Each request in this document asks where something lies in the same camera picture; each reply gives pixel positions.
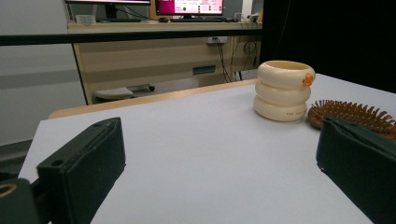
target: brown hairbrush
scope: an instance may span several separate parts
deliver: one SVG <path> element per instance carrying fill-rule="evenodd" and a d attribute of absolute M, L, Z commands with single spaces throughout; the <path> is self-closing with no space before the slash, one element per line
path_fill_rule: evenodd
<path fill-rule="evenodd" d="M 342 101 L 321 100 L 315 101 L 308 111 L 309 123 L 321 128 L 324 117 L 344 119 L 359 124 L 367 129 L 396 140 L 396 122 L 387 111 L 379 112 L 373 106 L 358 105 Z"/>

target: table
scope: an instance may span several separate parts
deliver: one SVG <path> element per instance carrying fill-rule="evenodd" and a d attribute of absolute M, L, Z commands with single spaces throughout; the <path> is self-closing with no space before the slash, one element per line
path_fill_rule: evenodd
<path fill-rule="evenodd" d="M 125 171 L 92 223 L 371 223 L 317 167 L 319 131 L 306 118 L 277 122 L 254 111 L 254 81 L 43 120 L 20 177 L 37 179 L 49 154 L 96 121 L 121 117 Z M 394 93 L 321 74 L 311 89 L 309 105 L 334 99 L 396 114 Z"/>
<path fill-rule="evenodd" d="M 260 23 L 244 22 L 119 22 L 68 24 L 68 33 L 152 33 L 161 36 L 179 31 L 260 31 Z M 88 105 L 98 103 L 95 91 L 139 86 L 168 80 L 200 77 L 200 86 L 224 82 L 223 66 L 233 71 L 258 67 L 261 38 L 255 35 L 228 36 L 221 44 L 207 44 L 207 37 L 168 38 L 106 43 L 73 44 Z M 217 76 L 207 81 L 205 77 Z"/>

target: white table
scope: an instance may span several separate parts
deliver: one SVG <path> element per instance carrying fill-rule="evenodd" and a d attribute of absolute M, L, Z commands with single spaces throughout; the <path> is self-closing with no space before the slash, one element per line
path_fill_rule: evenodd
<path fill-rule="evenodd" d="M 317 74 L 334 99 L 396 115 L 396 94 Z M 121 117 L 126 167 L 92 223 L 371 223 L 317 167 L 319 131 L 253 109 L 254 86 L 40 122 L 20 177 L 96 121 Z"/>

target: electrical socket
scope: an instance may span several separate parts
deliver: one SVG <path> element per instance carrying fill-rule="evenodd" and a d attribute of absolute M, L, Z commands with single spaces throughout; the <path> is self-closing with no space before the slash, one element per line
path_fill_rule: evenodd
<path fill-rule="evenodd" d="M 228 36 L 210 36 L 207 38 L 206 44 L 217 44 L 218 41 L 216 40 L 216 38 L 219 39 L 219 42 L 221 44 L 224 44 L 224 43 L 227 43 L 227 37 Z"/>

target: beige vase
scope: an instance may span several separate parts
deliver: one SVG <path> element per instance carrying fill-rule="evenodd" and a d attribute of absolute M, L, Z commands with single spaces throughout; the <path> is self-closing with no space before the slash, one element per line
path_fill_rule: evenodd
<path fill-rule="evenodd" d="M 310 86 L 316 77 L 312 67 L 291 61 L 268 61 L 258 69 L 254 109 L 265 118 L 294 121 L 306 113 Z"/>

